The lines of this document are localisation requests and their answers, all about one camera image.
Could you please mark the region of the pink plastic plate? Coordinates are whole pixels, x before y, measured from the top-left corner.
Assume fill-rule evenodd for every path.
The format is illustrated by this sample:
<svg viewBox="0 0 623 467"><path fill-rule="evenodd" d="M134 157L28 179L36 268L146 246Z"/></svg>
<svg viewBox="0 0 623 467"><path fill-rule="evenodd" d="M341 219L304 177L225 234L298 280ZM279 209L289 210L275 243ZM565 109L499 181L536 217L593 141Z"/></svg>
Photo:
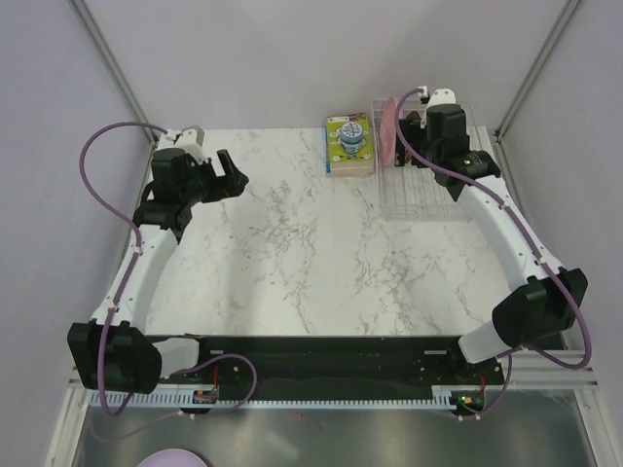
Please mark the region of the pink plastic plate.
<svg viewBox="0 0 623 467"><path fill-rule="evenodd" d="M392 96L385 103L379 129L381 163L382 165L394 165L396 149L396 125L395 112L398 100Z"/></svg>

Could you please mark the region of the red floral bowl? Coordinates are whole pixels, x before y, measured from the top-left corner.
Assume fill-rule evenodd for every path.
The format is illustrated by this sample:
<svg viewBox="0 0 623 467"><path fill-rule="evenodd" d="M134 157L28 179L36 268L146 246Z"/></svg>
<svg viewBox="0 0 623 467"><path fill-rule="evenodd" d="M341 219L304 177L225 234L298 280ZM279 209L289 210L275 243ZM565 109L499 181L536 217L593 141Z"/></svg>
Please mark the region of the red floral bowl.
<svg viewBox="0 0 623 467"><path fill-rule="evenodd" d="M421 115L418 111L410 111L404 115L402 120L406 125L420 127L421 126Z"/></svg>

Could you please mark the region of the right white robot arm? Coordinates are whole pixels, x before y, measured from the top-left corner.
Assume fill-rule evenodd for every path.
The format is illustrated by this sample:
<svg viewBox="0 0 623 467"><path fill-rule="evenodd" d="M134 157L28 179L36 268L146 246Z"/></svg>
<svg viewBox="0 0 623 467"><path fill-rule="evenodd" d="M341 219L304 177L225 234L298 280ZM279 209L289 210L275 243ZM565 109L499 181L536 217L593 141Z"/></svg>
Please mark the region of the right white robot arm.
<svg viewBox="0 0 623 467"><path fill-rule="evenodd" d="M493 157L471 148L458 104L427 108L425 131L424 157L436 167L436 182L476 222L510 290L491 320L460 337L459 350L446 358L448 376L465 383L480 373L481 362L571 328L588 280L581 269L565 268L537 239Z"/></svg>

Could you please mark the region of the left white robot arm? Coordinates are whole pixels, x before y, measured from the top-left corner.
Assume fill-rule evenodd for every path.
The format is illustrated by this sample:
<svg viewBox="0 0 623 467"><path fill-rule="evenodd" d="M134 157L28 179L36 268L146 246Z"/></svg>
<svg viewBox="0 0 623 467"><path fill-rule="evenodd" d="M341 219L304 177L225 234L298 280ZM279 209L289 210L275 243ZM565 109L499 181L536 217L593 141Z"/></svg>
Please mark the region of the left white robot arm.
<svg viewBox="0 0 623 467"><path fill-rule="evenodd" d="M248 178L229 152L217 151L223 172L183 149L157 151L152 179L133 213L137 236L128 247L105 299L86 323L73 324L67 341L82 384L92 390L151 393L159 381L180 371L206 381L213 359L189 338L145 334L147 314L168 260L178 247L198 203L240 196Z"/></svg>

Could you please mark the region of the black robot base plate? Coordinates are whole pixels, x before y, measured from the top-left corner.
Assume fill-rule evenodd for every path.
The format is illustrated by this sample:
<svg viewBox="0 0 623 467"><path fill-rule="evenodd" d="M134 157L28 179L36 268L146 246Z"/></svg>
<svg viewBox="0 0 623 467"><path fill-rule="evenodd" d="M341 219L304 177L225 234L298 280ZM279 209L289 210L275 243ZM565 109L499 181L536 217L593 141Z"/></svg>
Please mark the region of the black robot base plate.
<svg viewBox="0 0 623 467"><path fill-rule="evenodd" d="M226 360L175 383L216 383L228 395L422 396L435 385L495 386L494 359L462 362L455 337L202 337L199 360Z"/></svg>

